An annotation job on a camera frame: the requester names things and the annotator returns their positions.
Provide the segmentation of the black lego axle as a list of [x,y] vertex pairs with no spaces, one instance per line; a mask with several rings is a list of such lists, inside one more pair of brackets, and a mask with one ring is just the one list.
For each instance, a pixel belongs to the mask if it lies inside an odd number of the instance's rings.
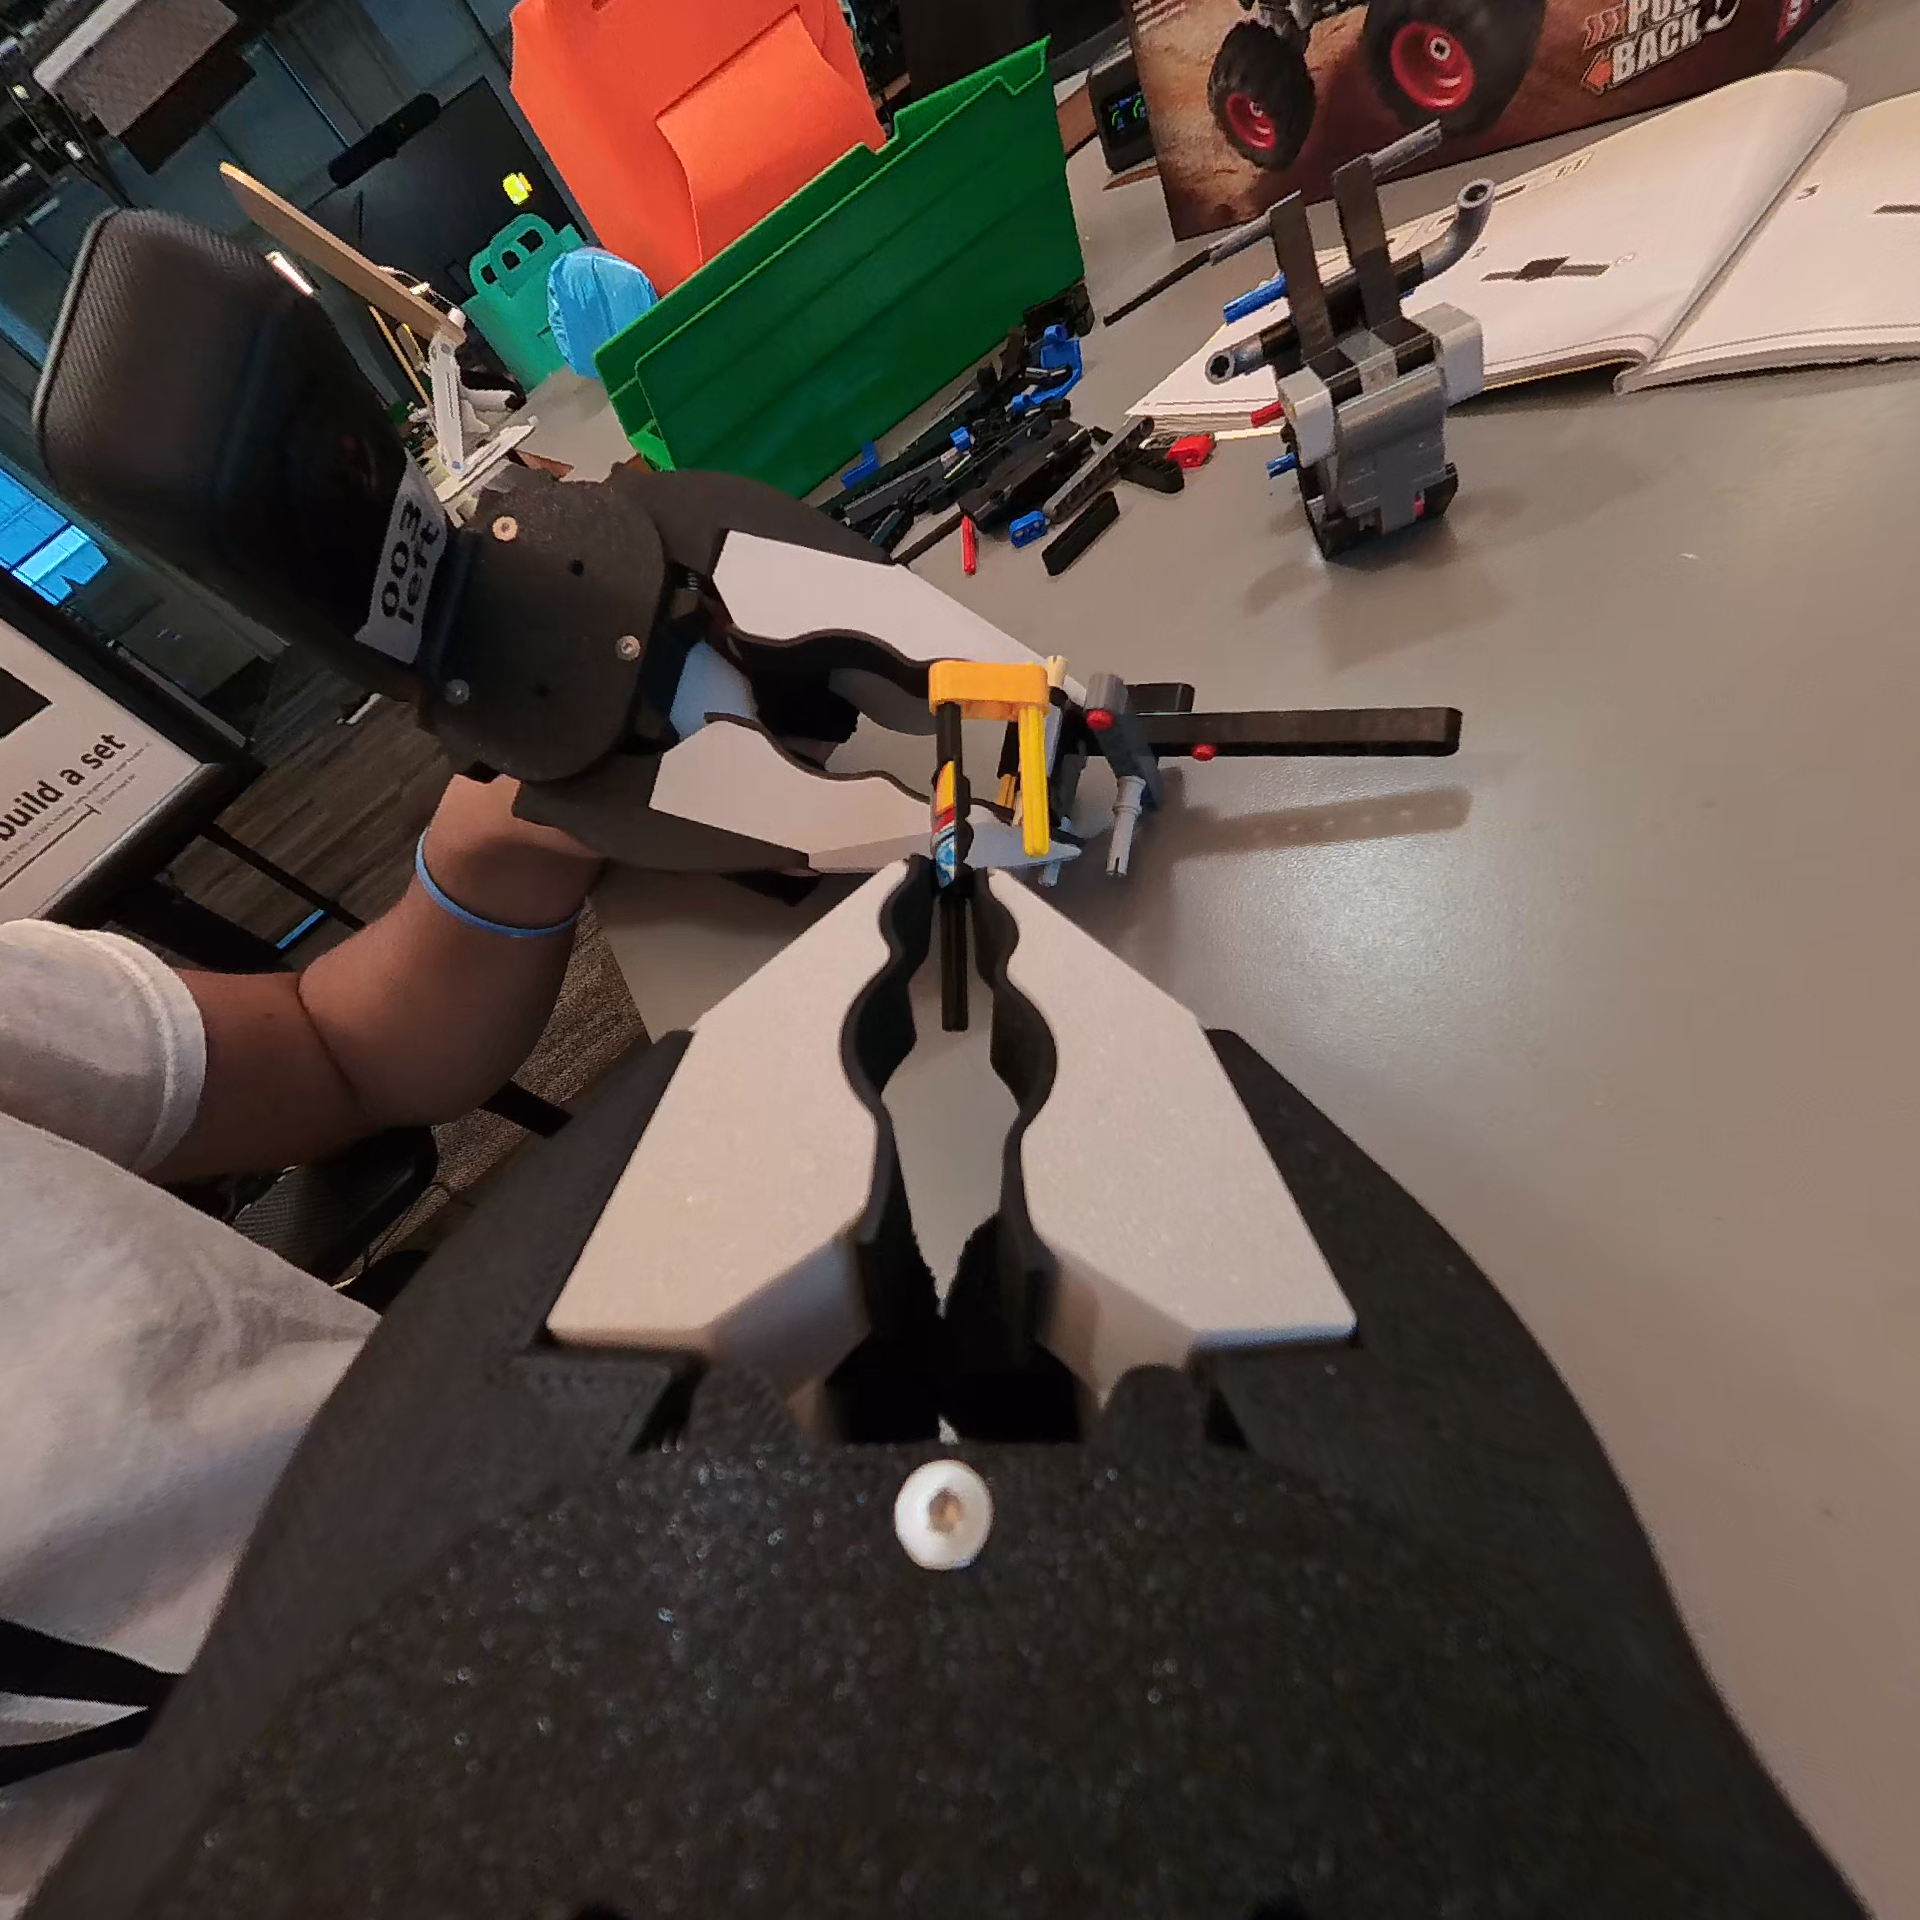
[[938,769],[930,808],[930,862],[938,881],[940,1019],[943,1032],[969,1029],[969,847],[972,792],[964,774],[964,709],[933,709]]

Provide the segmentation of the black lego assembly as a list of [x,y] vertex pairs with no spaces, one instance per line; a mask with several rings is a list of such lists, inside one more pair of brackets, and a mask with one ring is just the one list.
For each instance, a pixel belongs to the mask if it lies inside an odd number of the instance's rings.
[[[1021,847],[1021,789],[1016,716],[1021,706],[1050,696],[1047,797],[1052,844],[1042,862]],[[1011,729],[1013,834],[1019,860],[1055,865],[1068,849],[1055,847],[1055,828],[1071,815],[1076,779],[1089,755],[1115,774],[1115,818],[1107,841],[1107,873],[1128,873],[1138,821],[1162,805],[1165,758],[1214,761],[1224,755],[1454,755],[1461,714],[1454,709],[1334,709],[1334,711],[1193,711],[1185,685],[1133,685],[1120,675],[1094,675],[1071,690],[1060,667],[1047,675],[1019,667],[982,667],[943,659],[930,670],[930,716],[940,703],[959,703],[967,722],[1000,722]]]

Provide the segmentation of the open instruction booklet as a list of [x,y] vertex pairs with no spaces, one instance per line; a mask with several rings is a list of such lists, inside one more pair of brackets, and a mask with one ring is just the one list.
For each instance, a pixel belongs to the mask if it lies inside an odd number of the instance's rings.
[[[1493,185],[1475,250],[1404,310],[1448,302],[1480,320],[1482,391],[1587,370],[1649,391],[1915,360],[1915,94],[1844,104],[1839,81],[1779,70]],[[1420,250],[1448,224],[1441,211],[1386,229],[1389,250]],[[1131,417],[1284,432],[1253,422],[1277,399],[1274,373],[1206,378],[1211,349],[1287,315],[1274,300],[1232,318],[1235,302]]]

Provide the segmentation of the blue wristband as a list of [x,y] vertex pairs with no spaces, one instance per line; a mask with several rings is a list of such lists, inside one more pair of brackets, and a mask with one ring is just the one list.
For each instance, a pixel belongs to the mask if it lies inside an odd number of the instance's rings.
[[560,849],[552,836],[526,839],[526,834],[518,831],[505,836],[448,836],[443,831],[440,839],[456,852],[456,865],[461,868],[461,873],[472,870],[485,881],[482,891],[492,888],[487,899],[495,899],[495,894],[505,886],[516,907],[526,907],[529,901],[539,904],[539,899],[544,899],[542,888],[552,891],[565,878],[565,886],[573,894],[571,912],[547,925],[503,922],[490,914],[474,912],[466,899],[445,891],[430,865],[427,852],[432,839],[435,828],[422,828],[414,847],[414,881],[419,894],[451,925],[513,943],[534,943],[573,933],[589,899],[589,881],[602,868],[597,857],[589,857],[578,847]]

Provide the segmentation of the green plastic caddy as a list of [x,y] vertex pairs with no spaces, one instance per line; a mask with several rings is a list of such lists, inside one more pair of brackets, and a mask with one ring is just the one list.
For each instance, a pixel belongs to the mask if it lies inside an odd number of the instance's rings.
[[552,261],[565,253],[560,242],[576,240],[573,227],[555,232],[542,216],[521,211],[469,258],[466,320],[479,328],[524,391],[534,391],[563,370],[563,349],[552,339],[547,279]]

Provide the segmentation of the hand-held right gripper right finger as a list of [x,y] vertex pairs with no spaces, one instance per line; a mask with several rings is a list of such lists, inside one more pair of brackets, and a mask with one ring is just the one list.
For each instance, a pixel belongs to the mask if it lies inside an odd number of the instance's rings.
[[998,1209],[1013,1329],[1092,1396],[1136,1368],[1352,1336],[1201,1021],[1013,875],[974,881],[972,925],[1016,1099]]

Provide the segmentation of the white board stand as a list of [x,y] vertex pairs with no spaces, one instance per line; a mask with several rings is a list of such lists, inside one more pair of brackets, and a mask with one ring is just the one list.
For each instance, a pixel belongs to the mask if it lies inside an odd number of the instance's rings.
[[391,336],[417,388],[404,440],[438,500],[456,508],[537,432],[539,417],[479,331],[453,341],[396,323]]

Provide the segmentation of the lego set cardboard box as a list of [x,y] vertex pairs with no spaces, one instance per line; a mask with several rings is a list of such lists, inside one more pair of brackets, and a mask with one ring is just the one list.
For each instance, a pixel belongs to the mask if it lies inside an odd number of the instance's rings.
[[1253,221],[1428,122],[1461,164],[1772,68],[1829,3],[1131,3],[1178,240]]

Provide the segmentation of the white standing sign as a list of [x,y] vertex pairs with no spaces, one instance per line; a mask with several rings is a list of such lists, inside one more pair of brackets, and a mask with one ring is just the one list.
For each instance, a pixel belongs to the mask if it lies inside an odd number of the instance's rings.
[[52,917],[214,766],[3,625],[3,922]]

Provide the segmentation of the orange plastic storage bin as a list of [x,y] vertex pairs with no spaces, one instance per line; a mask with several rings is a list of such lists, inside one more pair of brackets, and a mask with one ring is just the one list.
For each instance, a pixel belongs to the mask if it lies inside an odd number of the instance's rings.
[[886,141],[834,3],[521,3],[511,31],[518,109],[659,294]]

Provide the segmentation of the computer monitor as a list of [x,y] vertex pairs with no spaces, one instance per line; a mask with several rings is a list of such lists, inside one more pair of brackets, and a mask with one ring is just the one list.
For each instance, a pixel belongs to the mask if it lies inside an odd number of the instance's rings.
[[63,607],[96,581],[107,552],[73,518],[3,466],[3,573],[42,602]]

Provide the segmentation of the pile of loose lego pieces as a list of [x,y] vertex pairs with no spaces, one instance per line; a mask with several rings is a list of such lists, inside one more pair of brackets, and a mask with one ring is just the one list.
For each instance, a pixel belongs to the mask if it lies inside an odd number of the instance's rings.
[[1024,552],[1066,539],[1047,560],[1060,573],[1107,531],[1123,487],[1183,492],[1211,461],[1214,435],[1146,414],[1118,430],[1076,419],[1094,326],[1081,279],[1032,305],[912,443],[894,456],[862,445],[823,513],[896,563],[956,542],[967,576],[990,542]]

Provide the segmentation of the black digital timer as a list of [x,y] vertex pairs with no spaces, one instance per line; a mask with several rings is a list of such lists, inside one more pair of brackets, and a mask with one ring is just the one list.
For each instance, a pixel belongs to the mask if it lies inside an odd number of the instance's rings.
[[1128,42],[1107,49],[1086,73],[1097,143],[1112,175],[1133,172],[1157,159],[1149,104]]

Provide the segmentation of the grey lego chassis model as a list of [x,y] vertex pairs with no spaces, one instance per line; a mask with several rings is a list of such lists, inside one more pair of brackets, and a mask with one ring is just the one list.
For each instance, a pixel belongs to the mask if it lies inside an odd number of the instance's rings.
[[1438,521],[1456,495],[1446,456],[1446,417],[1485,386],[1480,320],[1441,302],[1420,315],[1404,297],[1451,271],[1482,237],[1493,214],[1493,180],[1472,180],[1456,195],[1451,224],[1425,247],[1389,250],[1378,182],[1428,156],[1443,125],[1404,133],[1355,156],[1331,177],[1347,268],[1326,279],[1310,245],[1305,198],[1292,193],[1258,221],[1219,242],[1209,261],[1261,237],[1271,240],[1277,276],[1232,305],[1232,318],[1274,300],[1287,315],[1230,349],[1211,349],[1211,386],[1269,370],[1277,399],[1253,414],[1282,422],[1287,451],[1269,474],[1297,477],[1308,524],[1326,560],[1365,539]]

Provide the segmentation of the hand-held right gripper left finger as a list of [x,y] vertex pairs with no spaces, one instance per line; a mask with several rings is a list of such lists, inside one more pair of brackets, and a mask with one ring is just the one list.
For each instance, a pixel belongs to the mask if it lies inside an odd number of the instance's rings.
[[555,1344],[748,1365],[792,1394],[865,1339],[854,1235],[886,1110],[854,1089],[844,1026],[917,875],[881,868],[696,1019],[550,1308]]

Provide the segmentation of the green plastic storage bin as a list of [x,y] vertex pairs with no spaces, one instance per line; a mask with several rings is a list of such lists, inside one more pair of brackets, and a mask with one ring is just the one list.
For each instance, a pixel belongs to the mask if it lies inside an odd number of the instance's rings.
[[602,344],[594,370],[662,469],[805,495],[1068,297],[1084,253],[1047,42],[896,115]]

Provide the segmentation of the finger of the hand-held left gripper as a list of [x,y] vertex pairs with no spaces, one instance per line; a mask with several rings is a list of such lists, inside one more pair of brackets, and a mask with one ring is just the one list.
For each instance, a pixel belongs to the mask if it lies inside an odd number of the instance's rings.
[[854,706],[927,706],[943,659],[1019,667],[1047,659],[888,560],[729,531],[711,586],[719,641],[753,683],[828,685]]
[[870,875],[930,839],[930,776],[813,771],[732,716],[659,755],[649,795],[651,873]]

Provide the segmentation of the wooden board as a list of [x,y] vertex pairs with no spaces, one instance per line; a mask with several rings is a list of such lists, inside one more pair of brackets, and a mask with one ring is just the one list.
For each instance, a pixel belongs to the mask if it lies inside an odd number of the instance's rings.
[[453,349],[464,344],[466,326],[461,310],[438,310],[409,281],[401,281],[349,247],[333,232],[305,216],[297,206],[287,203],[232,162],[221,162],[219,175],[227,182],[232,201],[247,214],[247,219],[253,219],[255,227],[268,232],[284,253],[294,253],[313,263],[344,289],[365,300],[373,310],[380,310],[386,318],[412,328],[419,341],[430,344],[445,339]]

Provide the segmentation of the person's left forearm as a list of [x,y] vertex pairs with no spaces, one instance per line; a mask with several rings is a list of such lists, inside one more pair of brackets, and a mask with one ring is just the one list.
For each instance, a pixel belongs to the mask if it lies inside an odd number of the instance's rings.
[[[516,800],[513,779],[451,779],[427,823],[427,854],[445,891],[474,912],[547,925],[573,909],[565,878],[542,888],[539,904],[516,907],[505,886],[487,899],[492,888],[461,873],[440,839],[518,831],[597,857],[565,831],[518,818]],[[172,1185],[313,1165],[388,1128],[482,1107],[542,1039],[573,938],[576,927],[534,943],[464,930],[412,878],[386,914],[305,972],[185,972],[203,1019],[203,1094],[151,1178]]]

